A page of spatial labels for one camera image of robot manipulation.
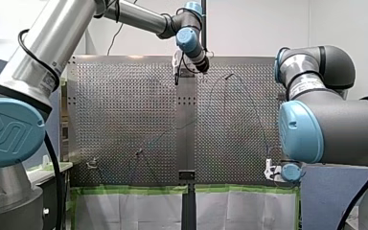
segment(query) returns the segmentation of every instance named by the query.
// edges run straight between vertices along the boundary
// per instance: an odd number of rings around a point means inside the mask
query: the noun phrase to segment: silver arm segment
[[[197,60],[194,65],[198,70],[208,70],[208,58],[199,44],[201,23],[197,21],[199,11],[196,7],[190,4],[172,19],[127,1],[117,2],[119,9],[106,11],[108,0],[51,0],[24,38],[24,44],[60,76],[91,18],[94,14],[106,13],[110,18],[118,15],[113,19],[155,33],[160,38],[178,35],[179,47],[190,60]],[[187,31],[180,33],[175,28]],[[49,97],[56,87],[56,77],[19,48],[0,75],[0,116],[15,119],[15,122],[4,120],[0,131],[5,130],[5,126],[9,128],[9,123],[17,125],[12,131],[17,131],[14,137],[8,141],[0,137],[0,141],[3,140],[0,143],[3,150],[0,152],[0,229],[42,229],[42,192],[32,188],[21,161],[33,155],[43,140],[38,139],[41,135],[25,136],[20,129],[44,133],[43,120],[47,120],[52,110]],[[33,220],[19,221],[22,215]]]
[[[115,1],[109,6],[105,17],[130,26],[155,33],[161,39],[175,36],[177,46],[183,51],[196,69],[205,73],[209,59],[199,41],[202,30],[202,7],[189,2],[178,15],[157,14],[125,0]]]
[[[166,30],[167,21],[163,15],[128,1],[119,1],[119,9],[117,8],[112,4],[104,16],[157,35],[161,35]]]

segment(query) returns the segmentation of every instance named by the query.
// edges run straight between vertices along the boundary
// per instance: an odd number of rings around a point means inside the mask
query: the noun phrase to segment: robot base
[[[43,192],[32,190],[27,200],[0,208],[0,229],[41,230],[43,229]]]

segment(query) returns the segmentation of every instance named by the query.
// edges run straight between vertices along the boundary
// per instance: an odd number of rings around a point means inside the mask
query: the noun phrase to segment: small bracket
[[[277,101],[279,102],[285,102],[286,101],[286,93],[279,93],[277,94]]]
[[[179,171],[178,179],[179,180],[195,180],[196,171]]]
[[[94,157],[94,159],[88,161],[86,163],[86,167],[88,170],[96,170],[98,169],[98,158]]]
[[[282,166],[273,166],[271,164],[272,164],[271,159],[265,160],[265,170],[264,170],[265,178],[276,182],[286,182],[282,178]]]

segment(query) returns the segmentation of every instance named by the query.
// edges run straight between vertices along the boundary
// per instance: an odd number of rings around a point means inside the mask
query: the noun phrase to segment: green tape
[[[281,187],[266,187],[253,185],[231,185],[231,184],[216,184],[216,185],[195,185],[195,192],[202,193],[227,193],[227,192],[246,192],[260,194],[282,194],[291,195],[299,192],[298,188],[285,189]]]
[[[197,194],[208,193],[228,193],[244,192],[244,193],[260,193],[260,194],[277,194],[277,195],[296,195],[295,198],[295,230],[298,229],[299,213],[300,213],[300,190],[299,188],[285,189],[281,187],[266,187],[253,185],[235,185],[235,184],[213,184],[213,185],[195,185]],[[76,229],[76,209],[77,199],[86,195],[144,195],[144,196],[160,196],[160,195],[180,195],[187,194],[187,186],[166,186],[166,187],[135,187],[128,185],[100,185],[97,187],[80,187],[71,189],[71,229]]]

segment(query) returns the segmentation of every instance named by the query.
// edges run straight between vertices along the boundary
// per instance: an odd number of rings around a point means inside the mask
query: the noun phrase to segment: metal pole
[[[157,35],[166,30],[164,16],[124,0],[119,1],[119,9],[110,6],[104,16]]]
[[[208,51],[207,50],[207,0],[202,0],[201,6],[202,6],[201,42],[202,42],[202,47],[204,47],[204,49]]]

